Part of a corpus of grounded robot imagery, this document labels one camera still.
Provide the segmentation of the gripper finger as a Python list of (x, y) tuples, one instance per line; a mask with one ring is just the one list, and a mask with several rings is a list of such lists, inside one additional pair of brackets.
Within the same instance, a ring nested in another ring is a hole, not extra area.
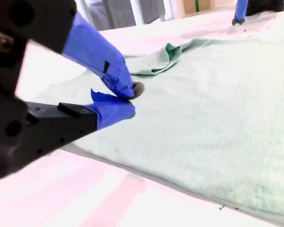
[(126, 99), (91, 91), (88, 105), (29, 102), (26, 125), (26, 163), (66, 144), (135, 115)]
[(0, 88), (14, 93), (27, 42), (33, 40), (100, 77), (118, 97), (135, 99), (123, 55), (77, 11), (73, 0), (0, 0)]
[(237, 0), (234, 18), (231, 22), (233, 26), (235, 24), (242, 25), (245, 22), (247, 6), (248, 0)]

